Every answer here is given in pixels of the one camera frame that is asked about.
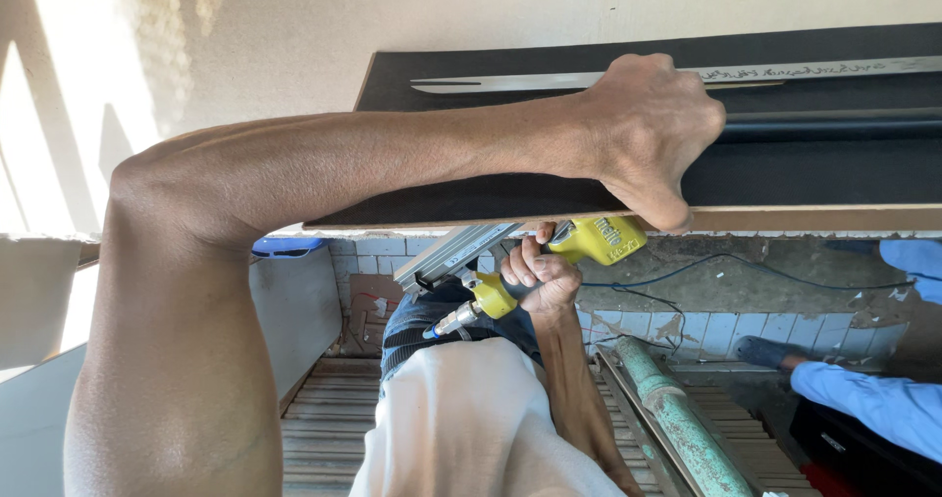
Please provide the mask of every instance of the green pipe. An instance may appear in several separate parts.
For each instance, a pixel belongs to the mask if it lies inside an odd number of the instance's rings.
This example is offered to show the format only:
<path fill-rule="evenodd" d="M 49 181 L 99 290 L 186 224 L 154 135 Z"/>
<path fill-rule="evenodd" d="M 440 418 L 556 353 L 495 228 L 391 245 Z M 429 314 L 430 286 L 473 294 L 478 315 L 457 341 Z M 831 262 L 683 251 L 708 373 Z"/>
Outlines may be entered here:
<path fill-rule="evenodd" d="M 647 351 L 630 337 L 619 340 L 615 350 L 635 382 L 642 405 L 660 424 L 704 495 L 752 497 L 742 475 L 690 412 L 680 385 L 657 370 Z"/>

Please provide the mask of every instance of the foot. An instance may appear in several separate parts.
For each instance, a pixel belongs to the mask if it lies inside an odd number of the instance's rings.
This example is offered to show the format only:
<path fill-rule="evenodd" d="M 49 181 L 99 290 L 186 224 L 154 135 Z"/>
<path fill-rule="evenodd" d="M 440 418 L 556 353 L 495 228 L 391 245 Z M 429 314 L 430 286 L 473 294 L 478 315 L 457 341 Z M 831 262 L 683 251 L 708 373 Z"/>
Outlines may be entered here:
<path fill-rule="evenodd" d="M 805 352 L 797 346 L 752 335 L 736 342 L 736 355 L 749 364 L 780 370 L 793 370 L 807 361 Z"/>

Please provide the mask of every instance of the white shirt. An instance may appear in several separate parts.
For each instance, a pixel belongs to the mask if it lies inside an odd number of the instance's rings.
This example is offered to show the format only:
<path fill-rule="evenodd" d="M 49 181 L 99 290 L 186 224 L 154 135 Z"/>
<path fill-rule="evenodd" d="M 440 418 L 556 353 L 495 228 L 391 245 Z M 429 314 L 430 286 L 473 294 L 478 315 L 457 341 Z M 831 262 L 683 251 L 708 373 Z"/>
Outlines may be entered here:
<path fill-rule="evenodd" d="M 383 383 L 350 495 L 625 495 L 556 434 L 535 368 L 502 338 L 415 352 Z"/>

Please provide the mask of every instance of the jeans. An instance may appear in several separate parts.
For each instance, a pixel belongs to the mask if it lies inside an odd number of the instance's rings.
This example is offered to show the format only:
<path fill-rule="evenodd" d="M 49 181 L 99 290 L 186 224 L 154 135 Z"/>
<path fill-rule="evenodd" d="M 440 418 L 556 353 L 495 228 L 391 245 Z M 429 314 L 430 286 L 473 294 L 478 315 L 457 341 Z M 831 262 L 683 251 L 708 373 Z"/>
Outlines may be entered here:
<path fill-rule="evenodd" d="M 474 293 L 465 288 L 458 278 L 452 277 L 445 283 L 435 288 L 435 291 L 426 293 L 418 298 L 415 303 L 412 298 L 406 295 L 393 314 L 386 322 L 386 329 L 383 332 L 385 340 L 406 328 L 419 327 L 425 329 L 430 324 L 437 323 L 448 313 L 456 310 L 458 306 L 474 300 Z M 493 331 L 506 340 L 517 345 L 517 348 L 533 359 L 538 365 L 543 366 L 543 359 L 540 357 L 540 348 L 536 344 L 536 334 L 533 332 L 533 322 L 530 320 L 529 313 L 517 307 L 515 310 L 494 320 L 487 315 L 481 315 L 476 322 L 468 327 L 482 327 Z M 386 360 L 394 352 L 394 348 L 383 348 L 383 361 L 381 366 L 386 364 Z M 392 370 L 387 370 L 383 375 L 383 381 L 389 379 L 393 374 L 405 364 L 405 359 Z"/>
<path fill-rule="evenodd" d="M 791 387 L 815 403 L 860 419 L 889 442 L 942 463 L 942 385 L 807 361 L 795 367 Z"/>

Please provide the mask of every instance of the black fabric backing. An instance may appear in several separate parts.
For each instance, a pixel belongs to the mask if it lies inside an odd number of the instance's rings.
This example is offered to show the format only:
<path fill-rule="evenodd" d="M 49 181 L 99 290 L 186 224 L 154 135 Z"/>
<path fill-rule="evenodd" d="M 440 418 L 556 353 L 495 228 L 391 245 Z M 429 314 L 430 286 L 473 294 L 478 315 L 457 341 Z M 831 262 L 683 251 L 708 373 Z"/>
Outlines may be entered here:
<path fill-rule="evenodd" d="M 357 110 L 461 108 L 568 94 L 428 94 L 412 89 L 410 79 L 597 72 L 622 54 L 654 52 L 673 56 L 677 68 L 942 55 L 942 23 L 610 45 L 381 52 Z M 795 80 L 709 93 L 728 112 L 941 106 L 942 73 Z M 942 139 L 716 144 L 689 168 L 682 187 L 693 206 L 940 203 L 940 144 Z M 594 180 L 499 175 L 384 193 L 307 225 L 435 223 L 624 209 Z"/>

